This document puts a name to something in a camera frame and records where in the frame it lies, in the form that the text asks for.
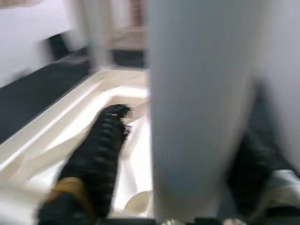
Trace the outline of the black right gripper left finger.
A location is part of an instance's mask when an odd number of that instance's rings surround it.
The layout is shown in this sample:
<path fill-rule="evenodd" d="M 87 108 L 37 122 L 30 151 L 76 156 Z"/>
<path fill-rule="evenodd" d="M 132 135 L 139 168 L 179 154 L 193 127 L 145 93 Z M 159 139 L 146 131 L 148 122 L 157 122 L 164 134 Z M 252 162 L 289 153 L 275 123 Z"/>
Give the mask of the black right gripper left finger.
<path fill-rule="evenodd" d="M 95 223 L 110 212 L 120 151 L 130 130 L 127 105 L 103 109 L 61 169 L 37 211 L 39 223 Z"/>

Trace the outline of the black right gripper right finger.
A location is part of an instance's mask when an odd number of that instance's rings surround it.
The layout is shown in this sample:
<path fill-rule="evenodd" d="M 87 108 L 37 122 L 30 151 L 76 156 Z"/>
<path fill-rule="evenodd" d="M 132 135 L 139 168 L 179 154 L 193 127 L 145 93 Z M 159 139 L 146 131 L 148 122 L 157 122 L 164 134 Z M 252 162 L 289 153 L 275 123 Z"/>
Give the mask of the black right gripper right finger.
<path fill-rule="evenodd" d="M 285 156 L 264 83 L 255 99 L 227 183 L 244 218 L 299 218 L 300 173 Z"/>

